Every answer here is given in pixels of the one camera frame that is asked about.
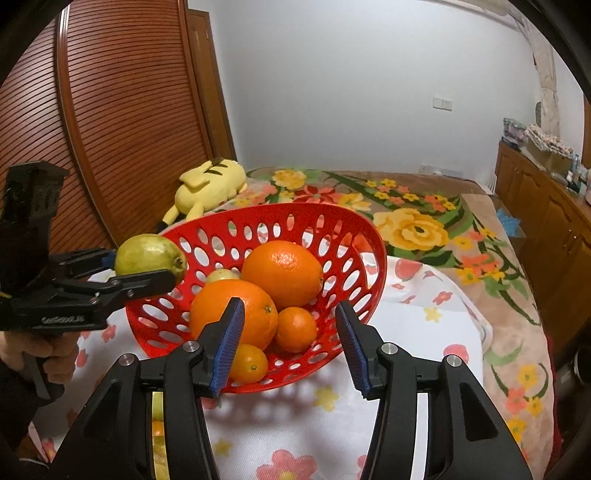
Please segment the person's left hand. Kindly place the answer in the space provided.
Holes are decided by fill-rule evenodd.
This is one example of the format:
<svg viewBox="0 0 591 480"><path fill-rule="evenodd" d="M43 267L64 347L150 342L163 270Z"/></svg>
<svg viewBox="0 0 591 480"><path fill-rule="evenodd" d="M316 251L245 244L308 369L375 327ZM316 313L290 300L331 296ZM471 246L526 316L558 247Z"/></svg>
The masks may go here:
<svg viewBox="0 0 591 480"><path fill-rule="evenodd" d="M1 361L19 372L24 369L25 354L45 359L43 369L48 380L54 384L66 384L74 374L79 336L79 332L68 332L48 339L30 332L2 332Z"/></svg>

